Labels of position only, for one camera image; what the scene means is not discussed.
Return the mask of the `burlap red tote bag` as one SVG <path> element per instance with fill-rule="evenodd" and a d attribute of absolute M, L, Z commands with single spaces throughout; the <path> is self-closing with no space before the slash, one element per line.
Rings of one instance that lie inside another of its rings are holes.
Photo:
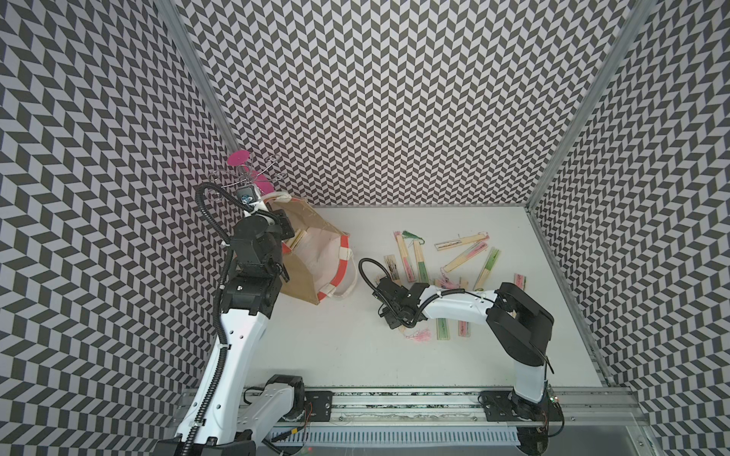
<path fill-rule="evenodd" d="M 348 234 L 327 222 L 307 201 L 284 192 L 264 197 L 273 209 L 284 209 L 295 232 L 307 229 L 306 237 L 292 251 L 284 243 L 284 266 L 289 281 L 281 292 L 313 305 L 327 298 L 344 299 L 357 286 L 357 266 Z"/>

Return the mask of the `pink blue folding fan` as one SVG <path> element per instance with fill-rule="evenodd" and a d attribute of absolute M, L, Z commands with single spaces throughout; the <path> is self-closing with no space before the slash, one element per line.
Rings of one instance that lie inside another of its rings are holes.
<path fill-rule="evenodd" d="M 526 290 L 527 278 L 524 275 L 515 274 L 513 277 L 513 283 L 521 290 Z"/>

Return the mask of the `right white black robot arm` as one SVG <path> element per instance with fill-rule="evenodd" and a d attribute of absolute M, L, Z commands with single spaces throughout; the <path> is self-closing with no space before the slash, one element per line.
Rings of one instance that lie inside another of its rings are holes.
<path fill-rule="evenodd" d="M 481 292 L 442 289 L 420 282 L 407 289 L 389 277 L 370 288 L 381 303 L 379 316 L 393 330 L 412 329 L 432 319 L 488 326 L 514 361 L 515 380 L 501 399 L 494 393 L 481 395 L 482 407 L 488 410 L 503 402 L 507 406 L 504 413 L 512 420 L 549 423 L 547 373 L 552 366 L 547 354 L 554 317 L 525 291 L 511 282 L 502 283 L 495 291 Z"/>

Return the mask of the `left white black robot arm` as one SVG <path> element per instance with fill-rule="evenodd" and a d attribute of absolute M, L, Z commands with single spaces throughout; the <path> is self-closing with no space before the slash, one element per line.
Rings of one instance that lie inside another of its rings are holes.
<path fill-rule="evenodd" d="M 214 300 L 213 352 L 188 412 L 154 454 L 254 455 L 277 421 L 302 412 L 298 377 L 273 379 L 262 398 L 240 411 L 247 372 L 289 279 L 282 243 L 293 234 L 285 214 L 265 203 L 255 203 L 236 224 Z"/>

